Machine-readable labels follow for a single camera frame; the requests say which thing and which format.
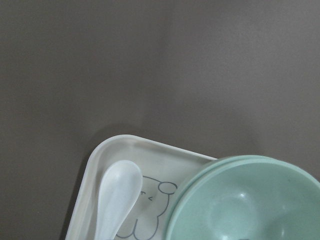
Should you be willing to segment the green bowl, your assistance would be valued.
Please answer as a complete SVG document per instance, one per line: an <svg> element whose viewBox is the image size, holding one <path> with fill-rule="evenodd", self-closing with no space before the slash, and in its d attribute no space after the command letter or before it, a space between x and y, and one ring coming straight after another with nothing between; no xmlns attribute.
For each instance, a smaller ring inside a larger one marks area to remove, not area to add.
<svg viewBox="0 0 320 240"><path fill-rule="evenodd" d="M242 159L209 169L177 200L166 240L317 240L320 184L292 164Z"/></svg>
<svg viewBox="0 0 320 240"><path fill-rule="evenodd" d="M171 199L171 207L167 212L167 216L165 219L165 227L169 225L169 222L173 216L173 213L175 211L175 208L177 204L179 203L180 199L182 196L186 193L186 191L197 181L199 180L202 176L210 172L211 170L214 170L218 167L221 167L223 165L227 165L229 163L233 162L238 162L242 160L250 160L250 161L257 161L257 162L276 162L278 161L277 159L267 157L267 156L262 156L262 155L237 155L237 156L229 156L229 157L223 157L219 158L217 160L213 160L211 162L206 163L193 173L190 173L184 180L183 182L178 186L174 197Z"/></svg>

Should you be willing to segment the white ceramic spoon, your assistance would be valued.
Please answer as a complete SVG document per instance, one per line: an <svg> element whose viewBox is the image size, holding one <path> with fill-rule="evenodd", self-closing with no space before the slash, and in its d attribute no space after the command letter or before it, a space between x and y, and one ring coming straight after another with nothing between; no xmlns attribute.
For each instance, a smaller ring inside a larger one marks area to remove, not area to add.
<svg viewBox="0 0 320 240"><path fill-rule="evenodd" d="M140 168L119 160L105 171L99 186L94 239L113 240L135 205L143 185Z"/></svg>

